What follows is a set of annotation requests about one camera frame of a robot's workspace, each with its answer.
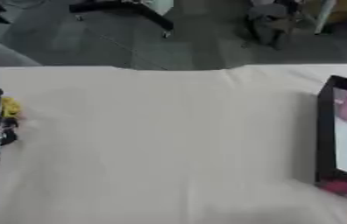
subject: gray carpet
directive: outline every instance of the gray carpet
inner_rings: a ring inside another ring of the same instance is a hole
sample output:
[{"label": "gray carpet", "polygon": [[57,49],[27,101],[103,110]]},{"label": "gray carpet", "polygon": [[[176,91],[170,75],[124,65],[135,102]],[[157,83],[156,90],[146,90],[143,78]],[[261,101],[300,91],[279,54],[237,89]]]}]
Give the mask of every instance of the gray carpet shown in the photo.
[{"label": "gray carpet", "polygon": [[249,7],[247,0],[176,0],[167,14],[176,26],[169,39],[161,37],[157,25],[126,11],[87,13],[78,22],[68,13],[73,2],[47,0],[30,10],[6,7],[4,15],[12,24],[0,24],[0,42],[48,66],[205,70],[347,63],[347,23],[321,36],[302,25],[281,51],[261,45],[242,48],[236,30],[243,28],[240,18]]}]

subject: chair leg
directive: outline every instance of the chair leg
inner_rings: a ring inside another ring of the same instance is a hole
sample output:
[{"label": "chair leg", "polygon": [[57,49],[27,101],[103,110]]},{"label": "chair leg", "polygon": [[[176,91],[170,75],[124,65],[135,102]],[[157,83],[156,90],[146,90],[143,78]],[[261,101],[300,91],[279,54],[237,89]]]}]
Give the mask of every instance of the chair leg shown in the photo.
[{"label": "chair leg", "polygon": [[123,3],[120,1],[112,2],[96,2],[95,0],[85,0],[82,3],[71,4],[69,10],[71,13],[82,13],[88,11],[106,11],[116,9],[130,9],[134,10],[139,15],[142,15],[155,24],[161,26],[167,32],[174,29],[174,23],[169,19],[161,16],[156,11],[150,9],[142,3]]}]

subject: yellow object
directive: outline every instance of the yellow object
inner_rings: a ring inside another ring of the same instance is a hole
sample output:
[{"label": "yellow object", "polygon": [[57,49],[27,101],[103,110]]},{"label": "yellow object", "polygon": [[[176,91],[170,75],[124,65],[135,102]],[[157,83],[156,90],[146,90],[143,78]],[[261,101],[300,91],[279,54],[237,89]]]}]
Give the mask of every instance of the yellow object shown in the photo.
[{"label": "yellow object", "polygon": [[21,105],[11,97],[2,97],[1,103],[4,118],[17,117],[21,112]]}]

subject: white fabric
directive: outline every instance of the white fabric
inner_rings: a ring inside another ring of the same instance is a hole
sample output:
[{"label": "white fabric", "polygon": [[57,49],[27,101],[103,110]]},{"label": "white fabric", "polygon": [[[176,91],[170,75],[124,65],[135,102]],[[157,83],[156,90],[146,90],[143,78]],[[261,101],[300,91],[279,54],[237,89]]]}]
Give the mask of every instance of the white fabric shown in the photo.
[{"label": "white fabric", "polygon": [[0,68],[22,141],[0,224],[347,224],[311,185],[315,95],[347,66]]}]

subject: carpet floor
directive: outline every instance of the carpet floor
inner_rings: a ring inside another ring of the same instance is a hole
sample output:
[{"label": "carpet floor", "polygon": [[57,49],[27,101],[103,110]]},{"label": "carpet floor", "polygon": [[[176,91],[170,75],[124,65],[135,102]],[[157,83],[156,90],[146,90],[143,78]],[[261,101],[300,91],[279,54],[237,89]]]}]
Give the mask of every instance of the carpet floor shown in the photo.
[{"label": "carpet floor", "polygon": [[157,25],[128,11],[91,12],[76,21],[68,12],[73,2],[47,0],[28,10],[6,6],[4,15],[12,23],[0,24],[0,42],[47,66],[209,70],[347,63],[347,23],[320,36],[304,24],[280,51],[262,45],[243,48],[237,29],[243,28],[240,18],[249,8],[248,0],[176,0],[166,15],[175,23],[168,39],[161,37]]}]

